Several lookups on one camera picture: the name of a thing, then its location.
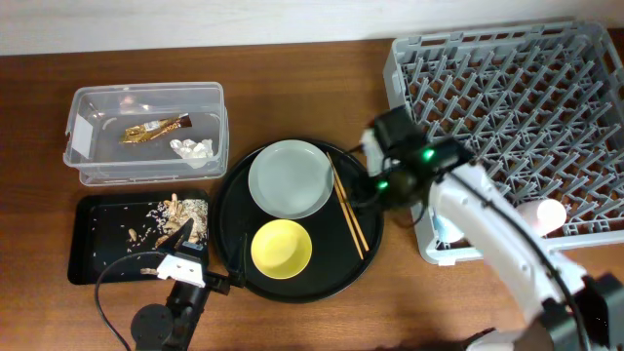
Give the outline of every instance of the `white tissue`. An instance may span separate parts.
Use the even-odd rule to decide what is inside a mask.
[[[185,141],[173,139],[169,143],[169,145],[176,154],[178,154],[181,158],[185,160],[215,156],[215,154],[213,153],[213,141],[211,139],[204,139],[200,143],[197,143],[191,139],[187,139]],[[192,168],[198,169],[206,165],[207,162],[208,161],[193,161],[188,162],[188,164]]]

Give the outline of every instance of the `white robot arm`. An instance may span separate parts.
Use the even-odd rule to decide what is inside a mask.
[[[547,250],[459,142],[430,142],[406,109],[398,107],[374,119],[361,146],[371,180],[363,187],[373,193],[369,198],[382,210],[420,202],[452,221],[522,309],[526,330],[489,332],[466,349],[589,351],[622,346],[622,284],[609,274],[595,281],[580,265]]]
[[[587,274],[585,269],[558,252],[547,252],[540,237],[496,190],[482,166],[465,164],[444,175],[442,181],[431,185],[429,206],[437,214],[451,220],[483,253],[485,261],[516,298],[528,322],[543,310],[542,301],[553,298],[557,302],[565,302],[566,299],[557,283],[549,277],[540,257],[521,234],[492,207],[468,191],[465,185],[481,194],[488,203],[503,211],[532,236],[535,246],[560,271],[572,293],[585,288],[582,280]]]

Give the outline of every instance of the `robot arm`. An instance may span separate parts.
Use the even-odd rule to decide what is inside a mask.
[[[363,134],[362,148],[370,182],[360,193],[368,192],[382,210],[422,203],[451,220],[521,307],[528,322],[525,331],[489,332],[467,349],[589,351],[590,343],[621,347],[622,284],[609,274],[595,281],[583,267],[548,251],[459,142],[429,142],[406,109],[398,107],[375,118]]]
[[[468,241],[483,253],[485,261],[516,298],[528,322],[543,311],[542,301],[553,298],[557,302],[565,302],[565,297],[520,233],[480,198],[467,191],[459,179],[467,182],[535,238],[537,247],[560,270],[572,293],[585,287],[582,280],[587,273],[585,269],[558,252],[547,252],[539,236],[496,190],[482,166],[464,164],[452,173],[457,178],[443,175],[440,181],[431,185],[429,206],[457,225]]]
[[[210,292],[228,295],[230,286],[245,285],[247,236],[227,264],[229,275],[222,276],[207,270],[206,246],[188,241],[192,226],[191,218],[159,248],[165,258],[158,266],[158,278],[173,278],[175,283],[165,305],[150,304],[136,312],[131,332],[137,351],[186,350]]]

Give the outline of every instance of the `dish rack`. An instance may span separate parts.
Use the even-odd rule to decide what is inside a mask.
[[[383,77],[390,107],[406,105],[436,140],[475,152],[514,205],[565,205],[549,249],[624,243],[624,68],[606,30],[557,22],[400,38]],[[412,216],[420,207],[411,209]],[[421,255],[479,259],[467,242],[438,241],[435,214],[415,225]]]

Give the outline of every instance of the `chopsticks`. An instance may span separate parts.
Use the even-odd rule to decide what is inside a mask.
[[[333,170],[333,188],[335,189],[335,193],[338,195],[338,202],[340,203],[340,207],[342,208],[344,218],[347,220],[347,225],[349,226],[349,230],[351,231],[351,236],[353,237],[353,242],[355,243],[355,247],[358,250],[360,259],[364,259],[364,256],[362,255],[362,249],[360,249],[360,244],[358,243],[358,238],[355,234],[355,230],[353,230],[354,226],[357,229],[358,235],[360,236],[360,240],[362,241],[362,246],[364,247],[365,252],[369,251],[369,244],[367,244],[364,233],[362,233],[362,228],[360,228],[360,223],[353,213],[351,204],[347,201],[347,194],[344,191],[344,187],[342,187],[342,181],[340,181],[338,171],[333,165],[332,156],[330,156],[329,152],[327,153],[327,155],[328,159],[330,159],[331,169]]]

